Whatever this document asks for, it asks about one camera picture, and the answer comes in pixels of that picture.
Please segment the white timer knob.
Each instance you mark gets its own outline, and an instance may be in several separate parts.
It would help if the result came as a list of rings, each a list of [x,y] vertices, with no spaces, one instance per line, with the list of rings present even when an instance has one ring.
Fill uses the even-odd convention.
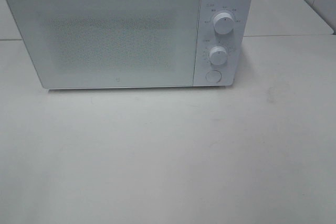
[[[220,66],[226,63],[228,52],[223,46],[213,47],[209,51],[209,60],[212,65]]]

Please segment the white upper power knob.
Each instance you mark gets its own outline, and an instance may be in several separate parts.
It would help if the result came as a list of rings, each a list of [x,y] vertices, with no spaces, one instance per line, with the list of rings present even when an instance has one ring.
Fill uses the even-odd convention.
[[[213,27],[219,35],[229,34],[234,28],[234,23],[234,15],[227,10],[223,10],[213,17]]]

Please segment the white microwave door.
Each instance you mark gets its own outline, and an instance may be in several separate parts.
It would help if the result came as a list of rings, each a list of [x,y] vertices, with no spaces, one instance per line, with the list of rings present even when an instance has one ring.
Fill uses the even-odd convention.
[[[200,0],[7,0],[46,89],[193,84]]]

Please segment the round white door-release button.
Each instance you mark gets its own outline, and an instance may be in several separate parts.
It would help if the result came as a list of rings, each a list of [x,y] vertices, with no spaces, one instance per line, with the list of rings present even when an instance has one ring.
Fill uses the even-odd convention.
[[[206,74],[206,80],[208,82],[214,82],[214,83],[218,83],[221,81],[221,78],[222,78],[222,74],[221,72],[217,71],[217,70],[212,70],[212,71],[209,71],[207,74]]]

